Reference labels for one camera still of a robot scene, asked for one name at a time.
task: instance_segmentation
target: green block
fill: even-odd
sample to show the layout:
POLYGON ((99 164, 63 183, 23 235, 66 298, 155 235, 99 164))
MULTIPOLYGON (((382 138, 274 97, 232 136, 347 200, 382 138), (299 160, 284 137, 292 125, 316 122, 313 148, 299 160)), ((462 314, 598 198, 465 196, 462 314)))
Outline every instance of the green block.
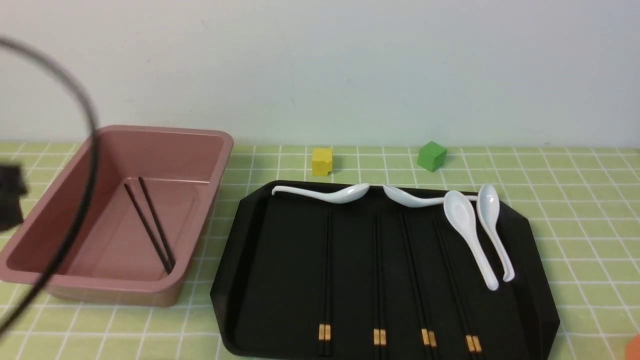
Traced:
POLYGON ((418 165, 430 172, 438 170, 444 165, 444 158, 447 157, 447 149, 435 142, 429 142, 420 149, 418 154, 418 165))

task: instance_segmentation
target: gold chopstick band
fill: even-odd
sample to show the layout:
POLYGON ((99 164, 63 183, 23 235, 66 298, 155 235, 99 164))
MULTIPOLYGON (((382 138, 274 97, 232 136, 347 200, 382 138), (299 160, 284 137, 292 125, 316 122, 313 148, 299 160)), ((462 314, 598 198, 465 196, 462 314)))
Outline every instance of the gold chopstick band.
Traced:
POLYGON ((328 323, 321 323, 318 329, 318 340, 331 341, 331 325, 328 323))
POLYGON ((482 352, 482 347, 480 346, 480 340, 477 336, 474 336, 474 346, 476 347, 477 352, 482 352))
POLYGON ((467 346, 469 347, 469 352, 482 352, 480 339, 477 336, 467 335, 467 346))
POLYGON ((387 346, 387 331, 385 329, 373 329, 373 345, 387 346))
POLYGON ((474 346, 474 339, 471 335, 467 335, 467 347, 469 348, 469 352, 476 352, 476 347, 474 346))
POLYGON ((431 341, 429 340, 429 331, 427 329, 422 330, 422 343, 424 346, 431 345, 431 341))
POLYGON ((431 342, 431 347, 438 347, 438 343, 436 342, 436 334, 433 331, 429 331, 429 342, 431 342))

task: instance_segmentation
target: table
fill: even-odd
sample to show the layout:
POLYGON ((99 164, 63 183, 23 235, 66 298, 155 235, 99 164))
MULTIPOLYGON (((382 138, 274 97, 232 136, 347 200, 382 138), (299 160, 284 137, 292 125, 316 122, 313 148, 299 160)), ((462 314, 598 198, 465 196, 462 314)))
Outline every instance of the table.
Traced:
MULTIPOLYGON (((21 161, 27 213, 78 148, 0 142, 21 161)), ((445 166, 416 165, 414 147, 333 147, 334 172, 311 174, 313 146, 237 145, 188 279, 168 309, 41 295, 0 347, 3 359, 218 359, 209 290, 238 201, 275 179, 478 191, 484 183, 529 218, 562 319, 551 359, 623 359, 640 333, 640 149, 450 147, 445 166)), ((0 234, 0 247, 11 233, 0 234)), ((0 311, 28 289, 0 282, 0 311)))

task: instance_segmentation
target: wooden cube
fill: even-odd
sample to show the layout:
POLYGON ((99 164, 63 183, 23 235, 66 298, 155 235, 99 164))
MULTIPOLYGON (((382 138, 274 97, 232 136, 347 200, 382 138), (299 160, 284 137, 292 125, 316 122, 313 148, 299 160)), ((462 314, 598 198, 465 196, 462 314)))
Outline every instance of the wooden cube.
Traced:
POLYGON ((317 147, 311 156, 313 176, 328 176, 333 171, 333 151, 327 147, 317 147))
POLYGON ((447 149, 435 142, 429 142, 420 149, 418 154, 418 165, 434 172, 444 165, 444 159, 447 157, 447 149))

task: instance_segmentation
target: white wall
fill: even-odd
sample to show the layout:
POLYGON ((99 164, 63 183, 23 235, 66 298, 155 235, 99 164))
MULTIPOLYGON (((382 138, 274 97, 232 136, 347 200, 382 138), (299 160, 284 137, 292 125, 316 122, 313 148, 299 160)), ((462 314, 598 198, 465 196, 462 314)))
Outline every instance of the white wall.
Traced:
MULTIPOLYGON (((102 125, 237 142, 640 147, 638 0, 2 0, 102 125)), ((0 138, 83 138, 0 54, 0 138)))

